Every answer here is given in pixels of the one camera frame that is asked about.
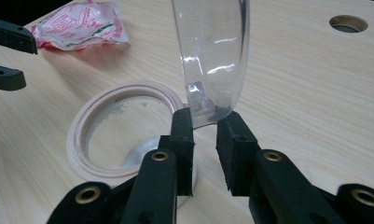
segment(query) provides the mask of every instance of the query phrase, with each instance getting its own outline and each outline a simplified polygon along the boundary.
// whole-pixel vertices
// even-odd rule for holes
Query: black clamp jaw
[[[37,54],[35,38],[26,28],[0,21],[0,45],[11,49]],[[23,72],[0,66],[0,90],[17,91],[26,87]]]
[[[170,224],[176,196],[192,194],[193,129],[189,108],[173,114],[171,135],[148,152],[137,177],[110,189],[87,182],[72,189],[48,223]],[[233,196],[249,197],[256,224],[374,224],[374,189],[313,186],[282,152],[261,149],[241,116],[217,122],[216,150]]]

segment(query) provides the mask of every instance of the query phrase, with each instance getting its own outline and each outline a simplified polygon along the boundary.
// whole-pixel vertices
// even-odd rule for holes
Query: plastic bag
[[[129,42],[118,6],[112,2],[65,5],[30,31],[38,48],[74,50]]]

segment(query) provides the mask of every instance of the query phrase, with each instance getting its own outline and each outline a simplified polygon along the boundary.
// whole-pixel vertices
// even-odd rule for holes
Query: wooden table
[[[0,47],[0,65],[22,70],[27,81],[23,90],[0,91],[0,223],[45,223],[85,182],[67,160],[66,135],[98,92],[148,79],[187,101],[171,1],[114,2],[129,46],[38,55]],[[315,186],[374,188],[374,2],[250,2],[249,62],[235,110],[263,148],[285,153]],[[338,15],[368,28],[339,32],[329,25]],[[215,127],[195,131],[195,142],[198,183],[178,223],[253,223],[247,199],[227,191]]]

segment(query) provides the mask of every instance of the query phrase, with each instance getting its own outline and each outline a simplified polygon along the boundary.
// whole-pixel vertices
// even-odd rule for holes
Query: rubber gasket ring
[[[140,165],[123,170],[109,170],[98,167],[88,158],[84,133],[92,118],[114,100],[123,100],[134,96],[151,96],[164,102],[173,114],[183,108],[178,96],[168,87],[157,82],[137,80],[125,82],[108,88],[90,99],[77,113],[67,134],[67,157],[74,171],[89,181],[99,181],[112,188],[137,175]]]

